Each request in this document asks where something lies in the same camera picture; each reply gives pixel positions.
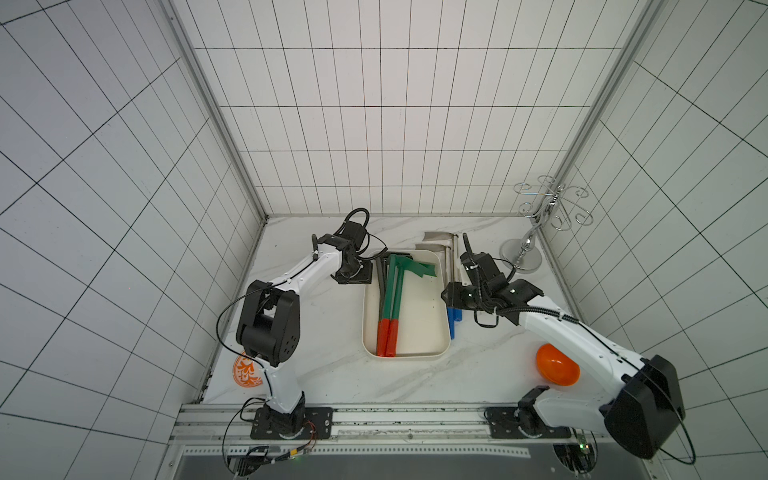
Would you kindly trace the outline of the grey speckled hoe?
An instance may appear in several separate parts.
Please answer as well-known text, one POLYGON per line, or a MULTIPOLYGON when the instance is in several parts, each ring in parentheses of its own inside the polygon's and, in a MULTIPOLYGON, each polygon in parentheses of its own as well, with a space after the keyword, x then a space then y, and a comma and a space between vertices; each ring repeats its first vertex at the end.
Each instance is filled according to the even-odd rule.
POLYGON ((379 319, 386 318, 386 295, 388 279, 388 255, 384 255, 375 260, 377 282, 379 288, 379 319))

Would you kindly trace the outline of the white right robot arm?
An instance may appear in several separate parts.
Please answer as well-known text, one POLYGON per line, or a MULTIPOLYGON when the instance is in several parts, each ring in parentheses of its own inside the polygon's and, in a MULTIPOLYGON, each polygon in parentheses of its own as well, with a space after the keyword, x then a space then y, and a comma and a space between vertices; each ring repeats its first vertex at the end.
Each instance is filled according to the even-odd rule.
POLYGON ((597 385, 579 395, 553 382, 517 401, 512 421, 525 437, 570 428, 610 436, 625 451, 650 460, 684 426, 685 409, 674 365, 644 357, 607 339, 559 308, 532 283, 502 273, 486 252, 466 244, 460 256, 469 282, 451 282, 441 297, 449 307, 484 312, 531 332, 572 360, 597 385))

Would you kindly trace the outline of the green hoe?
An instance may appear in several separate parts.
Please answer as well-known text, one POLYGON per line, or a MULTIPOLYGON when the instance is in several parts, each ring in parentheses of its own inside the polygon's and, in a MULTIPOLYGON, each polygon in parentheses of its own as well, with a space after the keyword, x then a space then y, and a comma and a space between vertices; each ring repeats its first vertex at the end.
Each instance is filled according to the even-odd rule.
POLYGON ((412 260, 410 254, 388 255, 388 279, 386 295, 386 318, 378 321, 376 337, 376 355, 379 357, 394 357, 396 353, 398 321, 393 312, 396 290, 400 280, 400 267, 405 260, 412 260))
POLYGON ((396 314, 395 319, 398 321, 397 340, 398 340, 398 331, 399 331, 399 313, 400 313, 401 302, 402 302, 402 292, 404 288, 404 275, 406 272, 412 272, 419 277, 424 277, 424 276, 435 277, 436 276, 435 274, 436 270, 434 265, 420 263, 420 262, 414 261, 413 259, 405 260, 404 264, 400 267, 400 272, 398 275, 400 283, 396 290, 396 296, 395 296, 394 307, 393 307, 393 312, 396 314))

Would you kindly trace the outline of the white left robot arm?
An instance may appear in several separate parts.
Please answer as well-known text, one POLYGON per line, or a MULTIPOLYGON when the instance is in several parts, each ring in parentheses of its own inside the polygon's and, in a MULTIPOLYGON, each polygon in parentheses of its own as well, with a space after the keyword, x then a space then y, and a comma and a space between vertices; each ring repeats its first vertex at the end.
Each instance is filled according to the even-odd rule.
POLYGON ((373 263, 388 252, 365 254, 372 235, 370 212, 355 208, 334 232, 311 237, 312 249, 287 273, 271 281, 253 281, 224 307, 216 321, 221 347, 261 369, 268 395, 256 419, 283 438, 298 436, 309 424, 306 396, 288 364, 301 335, 301 300, 327 278, 339 285, 372 282, 373 263))

